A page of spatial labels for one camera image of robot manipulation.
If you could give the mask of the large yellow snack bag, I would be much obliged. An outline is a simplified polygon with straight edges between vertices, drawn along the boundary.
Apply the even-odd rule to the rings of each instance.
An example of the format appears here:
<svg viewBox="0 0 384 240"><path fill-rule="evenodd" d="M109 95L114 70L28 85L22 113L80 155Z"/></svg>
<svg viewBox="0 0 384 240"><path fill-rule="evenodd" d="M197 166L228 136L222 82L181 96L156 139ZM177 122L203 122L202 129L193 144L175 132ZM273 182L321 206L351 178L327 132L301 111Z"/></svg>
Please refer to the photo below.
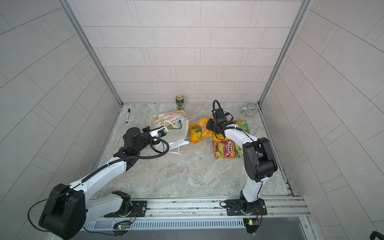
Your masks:
<svg viewBox="0 0 384 240"><path fill-rule="evenodd" d="M219 142L219 141L227 141L229 138L226 137L225 135L225 128L228 125L234 124L235 122L232 120L227 120L226 122L223 123L214 123L214 141Z"/></svg>

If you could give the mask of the green red snack bag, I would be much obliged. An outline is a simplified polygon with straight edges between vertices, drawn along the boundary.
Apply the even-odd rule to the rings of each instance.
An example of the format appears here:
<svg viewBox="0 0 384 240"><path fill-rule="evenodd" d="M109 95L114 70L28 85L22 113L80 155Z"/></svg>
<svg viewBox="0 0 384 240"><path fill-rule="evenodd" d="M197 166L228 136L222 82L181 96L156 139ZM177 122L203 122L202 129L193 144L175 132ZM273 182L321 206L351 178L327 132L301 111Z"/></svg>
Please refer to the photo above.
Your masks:
<svg viewBox="0 0 384 240"><path fill-rule="evenodd" d="M235 123L237 124L238 128L242 129L247 134L250 133L246 120L235 120Z"/></svg>

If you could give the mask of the orange blue snack bag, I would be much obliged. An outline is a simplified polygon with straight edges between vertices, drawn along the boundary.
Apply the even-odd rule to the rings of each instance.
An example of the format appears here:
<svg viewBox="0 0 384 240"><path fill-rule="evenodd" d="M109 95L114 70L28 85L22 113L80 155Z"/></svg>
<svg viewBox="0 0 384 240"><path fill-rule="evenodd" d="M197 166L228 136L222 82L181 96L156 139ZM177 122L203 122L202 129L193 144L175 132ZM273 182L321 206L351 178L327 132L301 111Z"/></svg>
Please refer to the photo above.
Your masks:
<svg viewBox="0 0 384 240"><path fill-rule="evenodd" d="M231 140L213 142L215 159L232 159L236 158L235 143Z"/></svg>

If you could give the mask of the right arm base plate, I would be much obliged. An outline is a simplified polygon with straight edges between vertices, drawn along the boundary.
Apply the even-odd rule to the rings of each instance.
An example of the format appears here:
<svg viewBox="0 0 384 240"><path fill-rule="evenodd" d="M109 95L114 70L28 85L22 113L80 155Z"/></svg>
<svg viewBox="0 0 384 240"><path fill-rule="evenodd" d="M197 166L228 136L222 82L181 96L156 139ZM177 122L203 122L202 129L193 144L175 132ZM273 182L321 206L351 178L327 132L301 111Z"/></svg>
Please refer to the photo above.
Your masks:
<svg viewBox="0 0 384 240"><path fill-rule="evenodd" d="M228 216L265 216L268 214L265 201L258 199L248 203L245 199L225 200L221 202L227 210Z"/></svg>

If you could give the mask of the white paper bag pig print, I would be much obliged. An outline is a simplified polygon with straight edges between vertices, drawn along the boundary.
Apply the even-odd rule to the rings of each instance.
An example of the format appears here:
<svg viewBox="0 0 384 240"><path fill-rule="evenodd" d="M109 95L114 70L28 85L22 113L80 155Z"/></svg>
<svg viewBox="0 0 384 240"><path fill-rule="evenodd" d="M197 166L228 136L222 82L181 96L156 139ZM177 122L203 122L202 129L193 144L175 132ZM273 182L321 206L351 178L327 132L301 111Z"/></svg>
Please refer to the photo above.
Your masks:
<svg viewBox="0 0 384 240"><path fill-rule="evenodd" d="M166 128L167 134L162 139L169 144L170 150L179 149L190 143L186 140L189 120L184 110L154 115L154 127Z"/></svg>

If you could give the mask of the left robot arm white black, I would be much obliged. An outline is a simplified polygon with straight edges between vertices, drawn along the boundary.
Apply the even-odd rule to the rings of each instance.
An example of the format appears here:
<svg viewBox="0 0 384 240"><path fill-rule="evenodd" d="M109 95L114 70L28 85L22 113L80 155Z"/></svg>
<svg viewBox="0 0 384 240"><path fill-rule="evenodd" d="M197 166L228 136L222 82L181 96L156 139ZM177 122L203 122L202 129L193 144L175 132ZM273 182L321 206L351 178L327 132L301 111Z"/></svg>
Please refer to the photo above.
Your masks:
<svg viewBox="0 0 384 240"><path fill-rule="evenodd" d="M164 126L151 130L130 128L123 136L124 146L104 165L69 185L58 184L45 200L45 208L37 229L68 240L87 223L106 215L136 217L137 210L131 196L113 191L106 197L92 200L92 196L117 176L127 172L138 160L152 160L164 156L170 145L163 140L168 133Z"/></svg>

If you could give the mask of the green savoria snack bag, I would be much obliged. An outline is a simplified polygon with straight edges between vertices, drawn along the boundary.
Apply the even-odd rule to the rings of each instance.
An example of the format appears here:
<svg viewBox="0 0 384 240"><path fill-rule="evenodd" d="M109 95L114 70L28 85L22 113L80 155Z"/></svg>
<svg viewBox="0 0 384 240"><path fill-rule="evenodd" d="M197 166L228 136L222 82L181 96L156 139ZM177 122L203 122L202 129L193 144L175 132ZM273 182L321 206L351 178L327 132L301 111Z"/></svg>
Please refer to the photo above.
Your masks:
<svg viewBox="0 0 384 240"><path fill-rule="evenodd" d="M242 158L243 155L244 155L244 152L243 152L242 147L239 146L239 145L237 145L237 144L235 144L235 150L236 150L236 156L237 156L237 158L239 158L239 159Z"/></svg>

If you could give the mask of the orange yellow snack bag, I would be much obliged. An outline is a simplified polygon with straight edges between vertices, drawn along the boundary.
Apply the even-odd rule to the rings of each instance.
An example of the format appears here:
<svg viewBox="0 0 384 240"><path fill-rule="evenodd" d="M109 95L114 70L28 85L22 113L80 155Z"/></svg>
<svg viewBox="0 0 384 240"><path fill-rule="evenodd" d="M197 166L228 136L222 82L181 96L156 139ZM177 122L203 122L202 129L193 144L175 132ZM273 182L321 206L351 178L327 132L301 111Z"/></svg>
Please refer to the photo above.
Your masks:
<svg viewBox="0 0 384 240"><path fill-rule="evenodd" d="M204 118L199 120L197 123L189 124L191 142L193 144L197 144L213 136L213 132L207 129L207 123L211 119L212 118Z"/></svg>

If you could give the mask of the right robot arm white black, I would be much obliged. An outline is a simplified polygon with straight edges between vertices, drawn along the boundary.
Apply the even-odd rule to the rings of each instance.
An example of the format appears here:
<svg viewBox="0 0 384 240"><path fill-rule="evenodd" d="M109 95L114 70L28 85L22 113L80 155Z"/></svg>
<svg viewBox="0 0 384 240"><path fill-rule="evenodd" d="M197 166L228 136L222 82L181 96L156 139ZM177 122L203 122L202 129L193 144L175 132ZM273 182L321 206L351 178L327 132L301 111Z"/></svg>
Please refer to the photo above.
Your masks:
<svg viewBox="0 0 384 240"><path fill-rule="evenodd" d="M215 137L224 137L240 146L243 150L243 160L247 183L240 193L239 203L226 204L227 208L239 208L244 215L264 216L265 202L261 192L270 177L278 170L278 164L271 144L267 138L257 138L240 128L233 119L228 120L230 113L223 110L218 100L213 101L213 118L207 123L207 130Z"/></svg>

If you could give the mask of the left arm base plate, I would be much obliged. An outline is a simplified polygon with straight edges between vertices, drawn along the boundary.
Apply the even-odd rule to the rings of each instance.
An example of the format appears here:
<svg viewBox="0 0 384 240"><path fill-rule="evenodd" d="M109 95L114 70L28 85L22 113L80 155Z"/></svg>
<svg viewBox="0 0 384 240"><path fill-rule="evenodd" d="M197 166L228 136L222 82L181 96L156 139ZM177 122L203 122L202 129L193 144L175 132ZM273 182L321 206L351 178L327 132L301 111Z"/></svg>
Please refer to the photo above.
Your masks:
<svg viewBox="0 0 384 240"><path fill-rule="evenodd" d="M147 201L131 201L131 208L126 213L125 211L118 211L104 215L104 218L135 218L144 217L146 214L148 202Z"/></svg>

